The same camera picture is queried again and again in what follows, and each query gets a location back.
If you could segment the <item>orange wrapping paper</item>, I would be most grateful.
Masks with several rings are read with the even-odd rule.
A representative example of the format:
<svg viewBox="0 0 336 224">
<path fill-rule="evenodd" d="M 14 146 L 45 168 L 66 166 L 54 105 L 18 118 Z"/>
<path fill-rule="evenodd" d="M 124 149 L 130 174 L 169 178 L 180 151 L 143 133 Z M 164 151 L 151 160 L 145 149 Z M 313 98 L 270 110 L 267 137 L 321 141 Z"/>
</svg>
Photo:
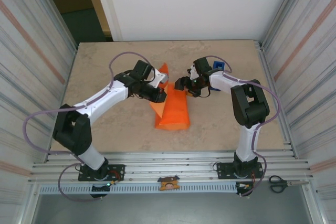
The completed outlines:
<svg viewBox="0 0 336 224">
<path fill-rule="evenodd" d="M 159 84 L 166 93 L 163 103 L 150 102 L 155 112 L 155 128 L 160 130 L 186 130 L 190 126 L 186 91 L 175 90 L 174 83 Z"/>
</svg>

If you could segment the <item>blue tape dispenser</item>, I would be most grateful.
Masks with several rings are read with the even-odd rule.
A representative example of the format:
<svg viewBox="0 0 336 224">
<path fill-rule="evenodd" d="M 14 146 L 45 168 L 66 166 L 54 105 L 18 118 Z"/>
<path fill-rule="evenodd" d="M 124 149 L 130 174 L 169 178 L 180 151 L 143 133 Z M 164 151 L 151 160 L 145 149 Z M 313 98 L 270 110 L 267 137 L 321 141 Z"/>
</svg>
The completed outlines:
<svg viewBox="0 0 336 224">
<path fill-rule="evenodd" d="M 225 63 L 224 62 L 220 62 L 220 61 L 214 61 L 213 62 L 213 69 L 219 69 L 220 71 L 223 71 L 225 68 Z M 211 90 L 214 91 L 220 91 L 220 89 L 215 89 L 213 87 L 210 87 Z"/>
</svg>

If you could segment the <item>black controller board green light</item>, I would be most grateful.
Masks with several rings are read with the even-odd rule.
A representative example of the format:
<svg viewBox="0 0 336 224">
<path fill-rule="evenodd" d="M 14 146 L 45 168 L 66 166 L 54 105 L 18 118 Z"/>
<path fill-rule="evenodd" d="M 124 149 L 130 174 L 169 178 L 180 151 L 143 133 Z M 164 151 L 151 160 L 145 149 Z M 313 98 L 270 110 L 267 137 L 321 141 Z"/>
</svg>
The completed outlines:
<svg viewBox="0 0 336 224">
<path fill-rule="evenodd" d="M 105 197 L 111 189 L 111 183 L 106 184 L 93 184 L 91 187 L 92 198 L 103 198 Z"/>
</svg>

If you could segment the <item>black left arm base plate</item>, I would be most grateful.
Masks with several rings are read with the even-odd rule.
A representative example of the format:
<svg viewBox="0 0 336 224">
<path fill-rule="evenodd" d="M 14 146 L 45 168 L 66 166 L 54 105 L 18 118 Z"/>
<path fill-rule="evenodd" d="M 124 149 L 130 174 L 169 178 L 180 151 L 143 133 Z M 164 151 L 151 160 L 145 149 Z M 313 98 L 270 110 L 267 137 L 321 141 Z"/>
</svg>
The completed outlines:
<svg viewBox="0 0 336 224">
<path fill-rule="evenodd" d="M 107 166 L 107 174 L 98 178 L 95 175 L 94 170 L 89 168 L 87 165 L 80 166 L 78 180 L 80 182 L 102 182 L 102 181 L 123 181 L 125 175 L 125 165 L 109 164 Z"/>
</svg>

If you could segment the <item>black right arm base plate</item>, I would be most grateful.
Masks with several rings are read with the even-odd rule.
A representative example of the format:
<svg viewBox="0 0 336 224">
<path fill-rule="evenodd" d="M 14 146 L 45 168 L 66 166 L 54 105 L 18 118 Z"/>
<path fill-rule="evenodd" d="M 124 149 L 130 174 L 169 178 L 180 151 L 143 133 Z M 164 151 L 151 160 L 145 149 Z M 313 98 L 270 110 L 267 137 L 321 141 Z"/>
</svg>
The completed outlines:
<svg viewBox="0 0 336 224">
<path fill-rule="evenodd" d="M 252 175 L 261 178 L 264 169 L 260 162 L 251 165 L 232 163 L 216 164 L 218 179 L 252 179 Z"/>
</svg>

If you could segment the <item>black handled scissors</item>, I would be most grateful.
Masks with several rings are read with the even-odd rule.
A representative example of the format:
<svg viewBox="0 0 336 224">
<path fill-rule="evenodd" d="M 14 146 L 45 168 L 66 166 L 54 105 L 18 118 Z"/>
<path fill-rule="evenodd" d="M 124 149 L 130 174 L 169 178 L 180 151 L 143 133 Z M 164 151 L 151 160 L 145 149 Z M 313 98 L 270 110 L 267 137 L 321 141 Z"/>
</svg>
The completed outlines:
<svg viewBox="0 0 336 224">
<path fill-rule="evenodd" d="M 271 191 L 277 194 L 282 193 L 287 187 L 302 186 L 309 183 L 306 180 L 285 180 L 277 175 L 270 176 L 269 182 Z"/>
</svg>

